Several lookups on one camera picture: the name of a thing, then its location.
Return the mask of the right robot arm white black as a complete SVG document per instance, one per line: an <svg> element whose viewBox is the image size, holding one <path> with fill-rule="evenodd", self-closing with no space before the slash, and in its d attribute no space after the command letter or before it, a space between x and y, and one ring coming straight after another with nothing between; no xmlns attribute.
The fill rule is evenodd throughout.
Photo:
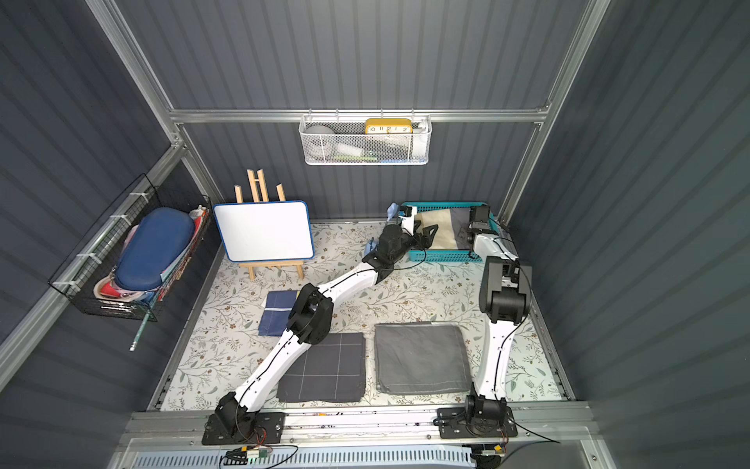
<svg viewBox="0 0 750 469"><path fill-rule="evenodd" d="M471 208L469 235L474 254L484 261L479 307L486 318L482 361L467 397L465 421L472 433L499 431L507 415L506 375L516 333L529 314L530 266L513 242L492 229L486 205Z"/></svg>

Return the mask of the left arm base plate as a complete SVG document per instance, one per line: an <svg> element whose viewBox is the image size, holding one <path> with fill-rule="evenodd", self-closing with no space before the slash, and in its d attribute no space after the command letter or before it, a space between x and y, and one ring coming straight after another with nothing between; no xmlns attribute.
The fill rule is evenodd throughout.
<svg viewBox="0 0 750 469"><path fill-rule="evenodd" d="M201 443L204 446L276 445L281 441L285 418L283 412L257 412L238 418L212 414L204 426Z"/></svg>

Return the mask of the teal plastic basket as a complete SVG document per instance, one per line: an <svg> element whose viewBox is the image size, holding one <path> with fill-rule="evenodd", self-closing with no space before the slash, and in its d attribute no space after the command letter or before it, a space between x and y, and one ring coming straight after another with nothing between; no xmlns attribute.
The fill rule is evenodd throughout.
<svg viewBox="0 0 750 469"><path fill-rule="evenodd" d="M402 203L398 215L421 238L408 253L413 262L478 263L488 257L517 258L484 202L408 201Z"/></svg>

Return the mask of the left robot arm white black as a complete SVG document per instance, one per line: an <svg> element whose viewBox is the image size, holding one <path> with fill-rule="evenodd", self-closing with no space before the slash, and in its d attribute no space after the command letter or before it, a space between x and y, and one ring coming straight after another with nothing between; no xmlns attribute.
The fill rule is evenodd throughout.
<svg viewBox="0 0 750 469"><path fill-rule="evenodd" d="M388 224L380 234L377 246L349 273L323 285L304 285L277 345L242 385L218 402L214 416L227 438L238 443L250 439L255 431L257 414L273 387L310 347L320 344L328 336L337 304L382 283L396 271L396 262L410 250L427 251L438 230L437 225L423 227L419 222L410 230Z"/></svg>

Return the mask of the plain grey pillowcase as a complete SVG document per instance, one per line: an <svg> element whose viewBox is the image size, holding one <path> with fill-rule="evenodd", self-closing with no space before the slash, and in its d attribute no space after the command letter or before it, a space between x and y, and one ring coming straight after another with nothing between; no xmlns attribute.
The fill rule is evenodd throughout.
<svg viewBox="0 0 750 469"><path fill-rule="evenodd" d="M472 371L462 331L450 322L378 324L376 387L398 396L468 392Z"/></svg>

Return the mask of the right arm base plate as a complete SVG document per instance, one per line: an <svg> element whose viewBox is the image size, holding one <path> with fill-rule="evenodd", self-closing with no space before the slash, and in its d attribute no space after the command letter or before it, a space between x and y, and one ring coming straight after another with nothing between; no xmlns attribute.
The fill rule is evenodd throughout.
<svg viewBox="0 0 750 469"><path fill-rule="evenodd" d="M515 438L519 431L515 424L506 418L502 424L494 419L482 419L467 415L464 408L439 408L433 424L439 428L444 440L460 439L502 439Z"/></svg>

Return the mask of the beige cream grey pillowcase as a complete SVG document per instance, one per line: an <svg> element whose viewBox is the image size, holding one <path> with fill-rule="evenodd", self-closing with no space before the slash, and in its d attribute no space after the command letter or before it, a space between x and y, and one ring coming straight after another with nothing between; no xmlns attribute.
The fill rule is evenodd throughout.
<svg viewBox="0 0 750 469"><path fill-rule="evenodd" d="M456 209L452 207L441 210L431 210L416 214L415 221L420 222L422 227L438 225L434 243L430 250L464 250L468 251L473 246L458 246L456 244Z"/></svg>

